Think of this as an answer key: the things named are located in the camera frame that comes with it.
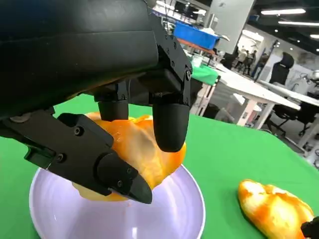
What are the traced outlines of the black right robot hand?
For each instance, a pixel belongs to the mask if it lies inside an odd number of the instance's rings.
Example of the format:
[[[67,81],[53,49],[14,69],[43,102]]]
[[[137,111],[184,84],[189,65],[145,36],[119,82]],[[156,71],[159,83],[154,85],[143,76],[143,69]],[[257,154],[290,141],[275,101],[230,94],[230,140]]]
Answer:
[[[319,239],[319,217],[315,217],[311,222],[303,223],[301,231],[306,238]]]

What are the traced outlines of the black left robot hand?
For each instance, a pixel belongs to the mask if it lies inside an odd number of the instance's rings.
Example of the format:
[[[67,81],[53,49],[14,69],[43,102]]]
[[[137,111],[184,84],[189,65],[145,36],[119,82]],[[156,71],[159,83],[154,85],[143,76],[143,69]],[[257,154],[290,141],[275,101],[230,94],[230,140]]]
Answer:
[[[155,139],[185,141],[192,66],[152,12],[154,0],[3,0],[0,3],[0,134],[28,147],[27,161],[89,190],[144,204],[152,190],[84,115],[54,106],[91,94],[102,121],[129,115],[127,79],[149,93]]]

